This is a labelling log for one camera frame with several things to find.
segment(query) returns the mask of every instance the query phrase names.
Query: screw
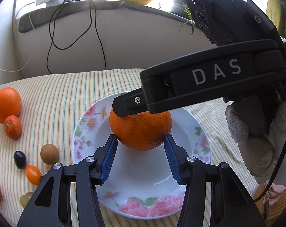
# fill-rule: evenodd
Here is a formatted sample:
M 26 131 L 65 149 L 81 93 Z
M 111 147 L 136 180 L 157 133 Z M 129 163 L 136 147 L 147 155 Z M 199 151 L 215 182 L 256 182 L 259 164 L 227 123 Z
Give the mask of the screw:
M 59 169 L 59 168 L 61 168 L 61 164 L 60 163 L 56 163 L 56 164 L 53 165 L 53 168 L 54 169 Z
M 137 96 L 137 97 L 134 99 L 134 101 L 135 101 L 137 104 L 140 104 L 141 98 Z
M 196 157 L 194 157 L 194 156 L 188 156 L 187 157 L 187 160 L 189 161 L 189 162 L 195 162 L 196 161 Z
M 86 162 L 93 162 L 94 160 L 95 158 L 92 156 L 86 158 Z
M 224 169 L 227 169 L 229 167 L 229 165 L 226 162 L 222 162 L 221 167 Z

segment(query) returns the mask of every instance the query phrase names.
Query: dark oval fruit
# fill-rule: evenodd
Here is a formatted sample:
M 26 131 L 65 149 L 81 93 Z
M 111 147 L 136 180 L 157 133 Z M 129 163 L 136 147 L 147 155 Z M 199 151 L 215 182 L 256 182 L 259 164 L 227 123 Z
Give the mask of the dark oval fruit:
M 26 157 L 21 151 L 16 151 L 14 153 L 14 161 L 18 169 L 23 169 L 26 167 Z

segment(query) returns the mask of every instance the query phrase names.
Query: pink cloth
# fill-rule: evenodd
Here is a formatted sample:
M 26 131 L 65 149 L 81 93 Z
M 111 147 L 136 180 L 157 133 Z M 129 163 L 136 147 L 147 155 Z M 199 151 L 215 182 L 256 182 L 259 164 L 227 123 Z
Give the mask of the pink cloth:
M 281 198 L 281 194 L 285 190 L 286 187 L 284 185 L 276 185 L 273 183 L 269 188 L 268 192 L 266 193 L 266 197 L 269 200 L 269 205 L 274 205 L 275 203 L 277 203 L 277 201 Z

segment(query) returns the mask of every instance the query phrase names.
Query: gloved hand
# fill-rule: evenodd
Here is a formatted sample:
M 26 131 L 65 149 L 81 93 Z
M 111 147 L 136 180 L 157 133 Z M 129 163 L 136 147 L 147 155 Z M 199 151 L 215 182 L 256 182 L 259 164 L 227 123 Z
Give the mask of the gloved hand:
M 233 102 L 226 108 L 231 137 L 238 143 L 242 158 L 258 183 L 269 180 L 286 139 L 286 102 L 279 105 L 267 127 L 257 96 Z M 286 155 L 274 184 L 286 183 Z

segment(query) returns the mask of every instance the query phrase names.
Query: wall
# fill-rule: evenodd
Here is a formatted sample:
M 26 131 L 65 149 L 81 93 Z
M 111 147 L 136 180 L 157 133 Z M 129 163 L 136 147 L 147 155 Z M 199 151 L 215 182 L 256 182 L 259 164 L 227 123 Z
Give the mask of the wall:
M 89 23 L 89 10 L 58 19 L 55 43 L 59 47 L 67 47 L 88 28 Z M 97 29 L 105 51 L 106 69 L 147 68 L 185 54 L 216 47 L 200 30 L 196 29 L 190 36 L 191 26 L 185 25 L 180 30 L 181 25 L 181 22 L 173 19 L 125 7 L 97 10 Z M 49 74 L 46 68 L 51 44 L 48 30 L 48 25 L 35 29 L 38 50 L 22 70 L 23 77 Z M 22 64 L 32 54 L 34 38 L 33 31 L 17 35 Z M 53 73 L 103 70 L 104 59 L 94 23 L 71 48 L 60 51 L 53 47 L 49 68 Z
M 3 0 L 0 4 L 0 69 L 18 70 L 12 40 L 12 7 L 14 0 Z M 21 79 L 20 72 L 0 71 L 0 84 Z

